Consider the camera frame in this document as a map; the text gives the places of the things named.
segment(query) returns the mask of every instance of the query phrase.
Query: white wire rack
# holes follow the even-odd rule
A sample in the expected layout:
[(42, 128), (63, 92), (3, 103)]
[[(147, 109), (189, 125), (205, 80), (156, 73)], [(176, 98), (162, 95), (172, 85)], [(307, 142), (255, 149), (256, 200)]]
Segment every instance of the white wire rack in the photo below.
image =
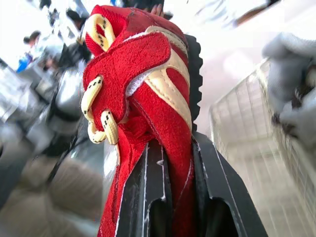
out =
[(243, 179), (270, 237), (316, 236), (316, 165), (271, 125), (269, 62), (210, 109), (211, 139)]

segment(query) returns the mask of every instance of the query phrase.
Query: gray glove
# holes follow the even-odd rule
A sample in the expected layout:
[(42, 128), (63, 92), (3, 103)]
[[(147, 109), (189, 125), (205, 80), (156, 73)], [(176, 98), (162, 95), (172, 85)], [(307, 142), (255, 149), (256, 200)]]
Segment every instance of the gray glove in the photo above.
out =
[(315, 148), (316, 88), (304, 97), (302, 107), (293, 109), (291, 102), (285, 104), (279, 120), (286, 125), (286, 132), (297, 137), (306, 148)]
[(316, 40), (305, 40), (292, 33), (281, 33), (263, 49), (270, 58), (268, 79), (269, 103), (280, 113), (293, 98), (294, 90), (302, 83), (303, 72), (316, 56)]

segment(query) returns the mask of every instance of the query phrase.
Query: black rubber sole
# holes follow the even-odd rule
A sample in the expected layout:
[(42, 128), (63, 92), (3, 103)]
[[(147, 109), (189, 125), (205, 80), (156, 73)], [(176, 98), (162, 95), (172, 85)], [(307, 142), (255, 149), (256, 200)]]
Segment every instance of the black rubber sole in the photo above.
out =
[[(203, 85), (203, 77), (199, 70), (203, 65), (203, 59), (199, 57), (201, 46), (193, 36), (185, 35), (189, 46), (189, 74), (190, 74), (190, 111), (192, 123), (199, 115), (200, 106), (198, 102), (202, 100), (202, 93), (199, 88)], [(197, 125), (193, 123), (192, 130), (197, 130)]]

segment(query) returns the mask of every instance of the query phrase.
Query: red suede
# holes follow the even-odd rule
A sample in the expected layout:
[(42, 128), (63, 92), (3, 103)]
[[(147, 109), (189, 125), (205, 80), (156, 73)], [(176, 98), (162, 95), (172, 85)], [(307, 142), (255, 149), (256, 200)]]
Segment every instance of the red suede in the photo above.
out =
[(175, 211), (172, 236), (195, 236), (191, 131), (180, 115), (162, 101), (146, 84), (143, 84), (134, 93), (131, 102), (146, 117), (156, 139), (164, 146), (169, 158), (172, 203)]
[[(85, 70), (84, 88), (86, 89), (89, 82), (98, 75), (104, 78), (102, 89), (92, 105), (96, 126), (103, 130), (100, 116), (105, 109), (113, 113), (116, 122), (122, 120), (127, 105), (131, 110), (128, 123), (119, 125), (118, 147), (121, 164), (110, 189), (98, 237), (114, 236), (124, 184), (146, 143), (152, 138), (164, 146), (169, 159), (174, 207), (172, 236), (196, 236), (194, 163), (189, 127), (146, 83), (142, 83), (130, 97), (126, 98), (125, 95), (126, 87), (132, 79), (148, 69), (162, 65), (170, 58), (171, 48), (186, 65), (188, 59), (161, 33), (151, 33), (125, 42), (124, 40), (144, 32), (151, 25), (172, 31), (186, 44), (185, 37), (171, 22), (135, 8), (96, 6), (92, 14), (97, 13), (109, 19), (117, 38), (108, 52), (101, 52), (100, 47), (93, 42), (87, 44), (98, 56)], [(189, 88), (185, 79), (174, 69), (167, 69), (167, 74), (189, 103)]]
[(148, 131), (150, 127), (146, 120), (136, 113), (130, 116), (128, 123), (118, 126), (120, 166), (117, 167), (109, 191), (98, 237), (115, 235), (124, 184), (142, 155), (146, 143), (153, 138)]
[(116, 121), (123, 119), (126, 113), (125, 92), (132, 79), (148, 69), (165, 63), (169, 57), (170, 47), (167, 38), (154, 33), (113, 47), (88, 64), (83, 75), (85, 90), (98, 75), (104, 78), (101, 91), (92, 105), (94, 122), (98, 130), (103, 131), (100, 117), (105, 109), (112, 112)]

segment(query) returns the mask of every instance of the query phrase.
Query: red shoe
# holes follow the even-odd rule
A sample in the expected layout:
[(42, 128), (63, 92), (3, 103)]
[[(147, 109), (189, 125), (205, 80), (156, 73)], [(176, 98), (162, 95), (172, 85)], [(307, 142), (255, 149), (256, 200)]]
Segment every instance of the red shoe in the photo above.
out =
[(87, 66), (81, 108), (95, 143), (118, 145), (120, 166), (99, 237), (113, 237), (123, 186), (146, 143), (156, 138), (169, 158), (174, 237), (196, 235), (187, 43), (171, 22), (135, 8), (96, 6), (85, 24), (96, 56)]

